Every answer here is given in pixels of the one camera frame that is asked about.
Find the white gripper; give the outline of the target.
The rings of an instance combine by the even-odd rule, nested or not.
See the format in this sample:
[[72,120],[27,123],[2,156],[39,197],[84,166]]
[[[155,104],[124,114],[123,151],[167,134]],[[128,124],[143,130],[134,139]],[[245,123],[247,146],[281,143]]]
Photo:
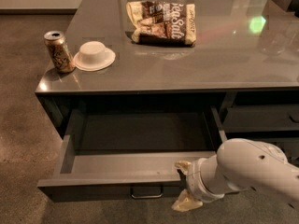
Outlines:
[[203,206],[203,203],[212,203],[224,197],[223,194],[214,194],[204,185],[201,175],[203,163],[206,158],[196,161],[176,161],[175,167],[186,175],[186,188],[173,203],[172,209],[179,212],[187,212]]

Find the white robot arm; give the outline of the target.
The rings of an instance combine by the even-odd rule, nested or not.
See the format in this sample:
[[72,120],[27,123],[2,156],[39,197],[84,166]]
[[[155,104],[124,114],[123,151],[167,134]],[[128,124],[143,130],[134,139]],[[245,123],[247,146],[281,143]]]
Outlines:
[[229,139],[215,155],[177,161],[175,166],[186,180],[186,188],[172,205],[175,211],[187,212],[248,189],[299,209],[299,168],[272,144]]

